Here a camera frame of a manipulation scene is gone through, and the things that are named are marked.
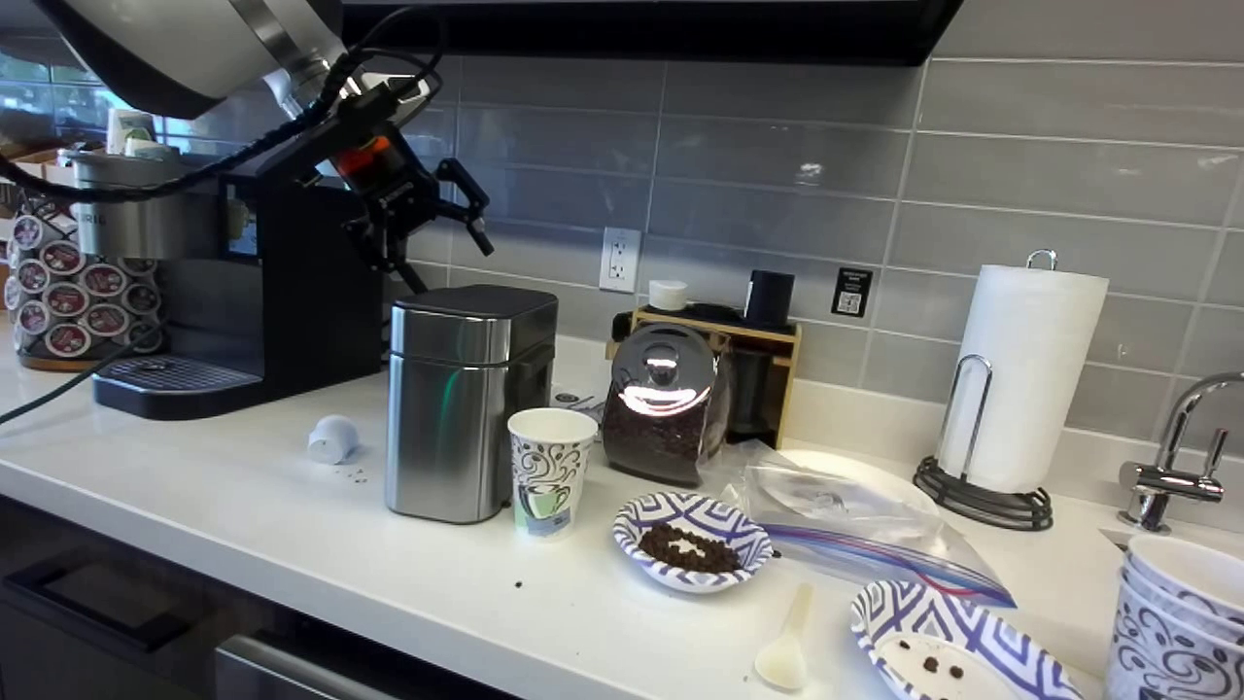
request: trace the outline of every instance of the paper towel roll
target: paper towel roll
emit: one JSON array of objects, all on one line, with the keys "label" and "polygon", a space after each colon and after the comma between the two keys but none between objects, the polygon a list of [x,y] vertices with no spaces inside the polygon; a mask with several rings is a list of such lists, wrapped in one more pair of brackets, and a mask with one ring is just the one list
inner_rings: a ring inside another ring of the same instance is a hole
[{"label": "paper towel roll", "polygon": [[981,267],[961,346],[961,381],[939,447],[941,470],[997,494],[1032,494],[1046,482],[1104,292],[1108,281],[1101,276]]}]

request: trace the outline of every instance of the plastic bag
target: plastic bag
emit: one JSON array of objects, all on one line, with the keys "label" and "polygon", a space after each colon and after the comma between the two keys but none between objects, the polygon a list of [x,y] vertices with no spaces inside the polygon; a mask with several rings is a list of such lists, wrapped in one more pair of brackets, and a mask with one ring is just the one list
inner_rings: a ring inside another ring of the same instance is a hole
[{"label": "plastic bag", "polygon": [[918,489],[898,489],[896,477],[801,465],[768,444],[722,447],[708,473],[704,487],[749,513],[784,557],[1014,607],[941,508]]}]

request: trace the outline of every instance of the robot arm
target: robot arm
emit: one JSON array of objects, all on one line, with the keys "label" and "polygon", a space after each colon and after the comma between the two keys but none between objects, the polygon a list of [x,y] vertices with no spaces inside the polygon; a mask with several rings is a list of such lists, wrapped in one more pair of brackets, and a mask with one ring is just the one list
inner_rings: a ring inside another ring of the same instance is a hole
[{"label": "robot arm", "polygon": [[[423,285],[405,263],[405,237],[423,220],[457,216],[481,253],[493,253],[481,233],[486,190],[460,159],[428,170],[396,126],[402,113],[433,101],[434,65],[409,79],[405,91],[367,91],[355,74],[340,74],[358,62],[333,32],[340,0],[37,5],[117,97],[147,113],[199,117],[261,79],[292,122],[333,97],[306,133],[266,159],[261,180],[292,184],[330,163],[367,203],[355,237],[418,292]],[[460,185],[467,203],[438,198],[438,184]]]}]

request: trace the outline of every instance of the electrical outlet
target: electrical outlet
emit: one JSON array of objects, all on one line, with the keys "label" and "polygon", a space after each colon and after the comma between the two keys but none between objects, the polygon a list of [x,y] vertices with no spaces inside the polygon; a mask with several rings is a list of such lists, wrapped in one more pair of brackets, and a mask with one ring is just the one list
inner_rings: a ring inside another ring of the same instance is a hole
[{"label": "electrical outlet", "polygon": [[637,228],[602,228],[602,244],[600,244],[600,286],[609,292],[633,292],[633,267],[637,267]]},{"label": "electrical outlet", "polygon": [[870,267],[840,267],[840,285],[831,286],[831,314],[865,319],[870,292]]}]

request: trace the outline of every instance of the coffee grounds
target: coffee grounds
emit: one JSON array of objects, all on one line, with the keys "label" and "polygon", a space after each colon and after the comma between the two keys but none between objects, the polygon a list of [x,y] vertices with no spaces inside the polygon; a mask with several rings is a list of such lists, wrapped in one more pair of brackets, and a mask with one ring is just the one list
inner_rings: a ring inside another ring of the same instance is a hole
[{"label": "coffee grounds", "polygon": [[652,527],[647,527],[637,538],[637,548],[674,562],[674,569],[690,569],[690,573],[736,573],[739,569],[736,548],[708,539],[708,538],[698,538],[698,531],[683,531],[668,520],[659,520]]}]

